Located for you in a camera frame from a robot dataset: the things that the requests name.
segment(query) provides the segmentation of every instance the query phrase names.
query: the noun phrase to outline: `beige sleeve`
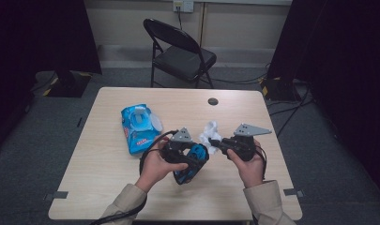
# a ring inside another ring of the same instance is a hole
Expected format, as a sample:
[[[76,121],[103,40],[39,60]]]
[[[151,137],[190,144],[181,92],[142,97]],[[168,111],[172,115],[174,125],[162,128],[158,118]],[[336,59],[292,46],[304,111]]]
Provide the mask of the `beige sleeve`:
[[[112,216],[119,213],[128,212],[131,209],[139,206],[146,198],[146,193],[138,187],[128,184],[126,185],[120,194],[116,197],[114,202],[110,204],[105,212],[102,214],[102,218]],[[137,217],[133,215],[114,222],[107,223],[109,225],[130,225],[131,222]]]
[[[259,225],[295,224],[282,210],[280,189],[277,181],[246,188],[243,192]]]

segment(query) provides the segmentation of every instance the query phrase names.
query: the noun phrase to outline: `hand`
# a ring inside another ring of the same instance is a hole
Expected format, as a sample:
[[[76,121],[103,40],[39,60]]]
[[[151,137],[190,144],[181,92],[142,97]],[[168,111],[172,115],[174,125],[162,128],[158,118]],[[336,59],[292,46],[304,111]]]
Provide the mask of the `hand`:
[[[167,143],[169,139],[163,139],[156,143],[157,147],[152,147],[148,156],[145,158],[143,171],[135,186],[148,193],[148,191],[163,179],[168,173],[173,171],[185,170],[189,165],[187,163],[168,163],[161,156],[159,150]]]
[[[254,140],[257,151],[260,151],[261,145]],[[239,176],[245,185],[245,188],[251,188],[263,184],[263,161],[254,154],[249,161],[243,161],[232,149],[227,150],[228,156],[237,166]]]

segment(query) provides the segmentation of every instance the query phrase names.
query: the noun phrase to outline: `gray triangular piece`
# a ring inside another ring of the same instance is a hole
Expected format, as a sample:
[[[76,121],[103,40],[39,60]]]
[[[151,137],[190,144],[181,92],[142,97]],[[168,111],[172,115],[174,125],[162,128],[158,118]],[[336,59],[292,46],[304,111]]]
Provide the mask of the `gray triangular piece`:
[[[181,128],[175,135],[172,137],[173,142],[183,142],[183,143],[192,143],[192,137],[185,127]]]
[[[255,127],[248,124],[241,124],[236,131],[234,131],[234,135],[238,136],[255,136],[255,135],[262,135],[262,134],[269,134],[272,133],[270,129],[261,128],[261,127]]]

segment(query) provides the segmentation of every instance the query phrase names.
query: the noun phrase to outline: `gray carpet floor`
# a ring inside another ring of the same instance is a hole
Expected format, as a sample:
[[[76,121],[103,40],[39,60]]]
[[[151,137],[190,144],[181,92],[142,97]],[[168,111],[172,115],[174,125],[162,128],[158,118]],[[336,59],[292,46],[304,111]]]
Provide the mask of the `gray carpet floor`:
[[[217,89],[259,91],[254,81],[265,73],[264,68],[215,67],[210,71]],[[98,90],[103,86],[148,87],[150,68],[105,68],[102,75],[93,76],[80,98],[44,97],[47,85],[42,85],[52,76],[50,71],[37,74],[34,88],[40,88],[34,92],[30,111],[1,145],[0,224],[89,223],[50,220],[51,202],[43,198],[58,189]],[[162,73],[157,76],[168,87],[193,87]],[[275,130],[281,131],[278,139],[295,189],[305,193],[299,198],[303,218],[296,223],[380,224],[379,189],[337,138],[334,125],[312,93],[305,96],[307,85],[299,82],[296,88],[310,103],[301,106],[284,128],[292,111],[271,115]],[[297,106],[269,100],[266,105],[270,113]]]

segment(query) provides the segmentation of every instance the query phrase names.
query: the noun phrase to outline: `folding chair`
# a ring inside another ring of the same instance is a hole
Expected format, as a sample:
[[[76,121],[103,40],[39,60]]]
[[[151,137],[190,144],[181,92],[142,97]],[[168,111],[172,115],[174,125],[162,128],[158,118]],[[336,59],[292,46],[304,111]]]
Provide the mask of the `folding chair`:
[[[164,22],[145,19],[144,28],[153,40],[151,87],[154,83],[155,68],[173,75],[187,83],[195,83],[198,87],[201,77],[205,75],[211,88],[214,88],[208,70],[216,63],[216,54],[202,49],[186,32]],[[170,44],[165,51],[158,40]]]

